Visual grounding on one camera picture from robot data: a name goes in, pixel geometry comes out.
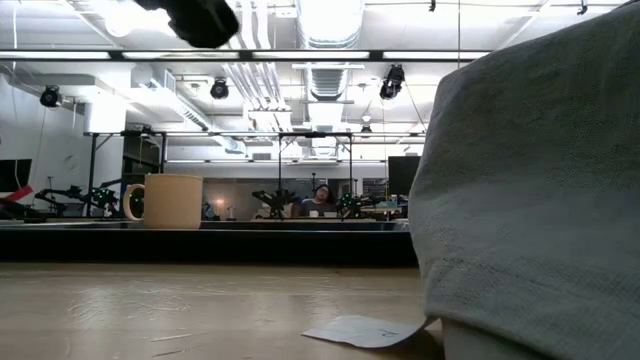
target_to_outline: wooden table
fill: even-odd
[[[0,264],[3,359],[439,359],[425,332],[362,350],[301,332],[339,315],[415,323],[417,269]]]

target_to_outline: mug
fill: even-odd
[[[143,221],[147,229],[199,229],[202,178],[190,175],[149,174],[144,185],[130,185],[124,193],[124,213],[132,221]],[[131,213],[131,193],[144,189],[144,217]]]

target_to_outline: mug handle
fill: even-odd
[[[131,201],[129,199],[131,198],[131,194],[133,193],[133,191],[136,189],[144,190],[144,185],[141,185],[141,184],[129,185],[127,187],[127,191],[124,192],[124,199],[122,199],[122,202],[123,202],[122,205],[124,206],[124,214],[127,216],[127,219],[131,221],[142,221],[141,218],[137,218],[133,216],[133,213],[131,212]]]

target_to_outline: paper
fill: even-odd
[[[308,330],[302,335],[318,339],[344,342],[361,348],[383,348],[409,338],[425,327],[399,324],[366,316],[339,316],[328,324]]]

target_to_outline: white ceiling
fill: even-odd
[[[508,45],[544,36],[575,23],[589,20],[614,9],[623,1],[589,1],[589,12],[577,16],[579,1],[549,0],[550,8],[537,17],[521,33],[521,27],[531,17],[531,12],[539,9],[543,2],[538,0],[464,0],[460,5],[458,23],[458,3],[438,1],[434,13],[428,11],[429,1],[413,2],[401,0],[367,0],[363,20],[363,30],[359,47],[362,49],[420,49],[420,50],[495,50],[505,41],[518,34]],[[105,33],[104,20],[92,11],[91,1],[75,1],[73,5],[82,11],[86,20],[71,11],[63,0],[2,0],[0,1],[0,48],[14,46],[13,13],[19,48],[68,48],[90,49],[111,48],[117,43],[127,49],[168,49],[188,48],[183,41],[152,30],[134,30],[122,38],[105,39],[98,32]],[[278,49],[297,48],[296,19],[278,14],[295,13],[293,0],[270,0],[269,38]],[[131,64],[24,64],[26,69],[40,73],[83,73],[105,78],[105,74],[122,69],[130,69]],[[225,73],[220,64],[205,63],[164,63],[156,70],[168,68],[177,75],[181,93],[205,114],[216,117],[242,115],[243,100],[232,88],[225,100],[213,100],[209,95],[211,81]],[[389,64],[370,63],[364,70],[352,71],[343,119],[360,122],[363,115],[372,117],[372,122],[397,123],[393,131],[421,130],[420,117],[428,122],[437,84],[446,74],[457,68],[456,64],[410,63],[404,65],[406,84],[394,100],[393,106],[383,111],[377,92],[379,79],[385,75]],[[291,69],[291,64],[278,63],[277,73],[287,103],[292,108],[292,121],[301,122],[305,106],[302,72]],[[200,85],[194,91],[192,83]],[[162,121],[162,111],[156,111],[154,121]],[[222,126],[234,128],[233,121],[220,121]]]

